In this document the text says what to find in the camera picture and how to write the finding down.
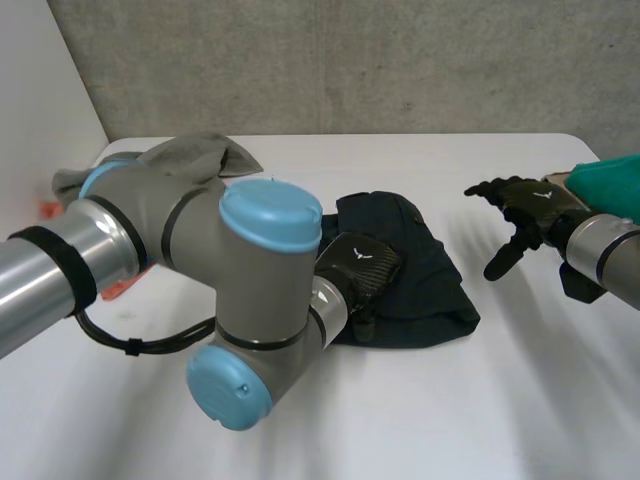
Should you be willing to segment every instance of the orange object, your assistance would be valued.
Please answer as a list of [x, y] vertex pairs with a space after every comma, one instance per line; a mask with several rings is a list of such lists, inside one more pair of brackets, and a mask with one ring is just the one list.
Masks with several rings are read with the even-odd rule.
[[[64, 208], [62, 208], [62, 205], [59, 202], [40, 202], [39, 210], [40, 218], [43, 220], [48, 220], [64, 213]], [[144, 272], [132, 278], [131, 280], [127, 280], [126, 282], [117, 282], [109, 288], [104, 289], [102, 292], [100, 292], [100, 296], [107, 302], [118, 298], [120, 295], [126, 292], [131, 287], [131, 285], [140, 280], [140, 277], [147, 273], [150, 268], [151, 267], [147, 268]]]

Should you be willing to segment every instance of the black cable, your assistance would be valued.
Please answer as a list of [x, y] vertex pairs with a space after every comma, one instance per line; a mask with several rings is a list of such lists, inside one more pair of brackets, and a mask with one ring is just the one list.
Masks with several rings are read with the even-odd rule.
[[168, 353], [179, 352], [208, 337], [216, 329], [216, 317], [211, 317], [180, 333], [160, 340], [152, 340], [150, 342], [145, 342], [140, 338], [121, 340], [105, 332], [93, 323], [84, 310], [76, 314], [75, 317], [78, 325], [80, 325], [82, 331], [86, 333], [89, 338], [101, 345], [123, 350], [126, 355], [132, 355], [134, 357], [142, 353], [147, 355], [166, 355]]

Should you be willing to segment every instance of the light blue joint cap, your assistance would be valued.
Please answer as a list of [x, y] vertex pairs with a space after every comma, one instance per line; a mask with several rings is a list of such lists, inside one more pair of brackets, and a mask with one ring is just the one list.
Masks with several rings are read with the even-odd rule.
[[114, 160], [112, 162], [103, 163], [98, 165], [96, 168], [91, 170], [91, 173], [87, 176], [86, 180], [82, 184], [82, 188], [80, 188], [80, 192], [78, 193], [78, 198], [84, 198], [87, 196], [87, 192], [91, 188], [91, 185], [95, 183], [95, 181], [105, 173], [115, 168], [128, 167], [133, 162], [140, 162], [135, 158], [129, 160]]
[[205, 345], [191, 357], [187, 385], [210, 418], [230, 430], [247, 430], [273, 408], [262, 379], [233, 353]]
[[305, 253], [322, 237], [322, 206], [306, 190], [278, 180], [254, 179], [229, 186], [220, 216], [240, 237], [279, 253]]

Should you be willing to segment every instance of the gray cloth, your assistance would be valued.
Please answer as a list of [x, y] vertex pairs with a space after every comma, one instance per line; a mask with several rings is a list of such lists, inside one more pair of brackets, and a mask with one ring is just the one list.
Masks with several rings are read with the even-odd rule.
[[[189, 133], [141, 152], [120, 152], [102, 163], [137, 159], [169, 175], [184, 176], [204, 185], [214, 177], [241, 177], [262, 172], [253, 156], [233, 140], [219, 133]], [[78, 198], [82, 184], [93, 169], [58, 170], [51, 188], [63, 207]]]

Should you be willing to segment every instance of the white wall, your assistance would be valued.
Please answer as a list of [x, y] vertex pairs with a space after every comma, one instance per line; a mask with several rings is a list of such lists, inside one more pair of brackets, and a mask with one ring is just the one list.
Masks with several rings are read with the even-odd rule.
[[0, 0], [0, 239], [36, 220], [58, 168], [106, 145], [45, 0]]

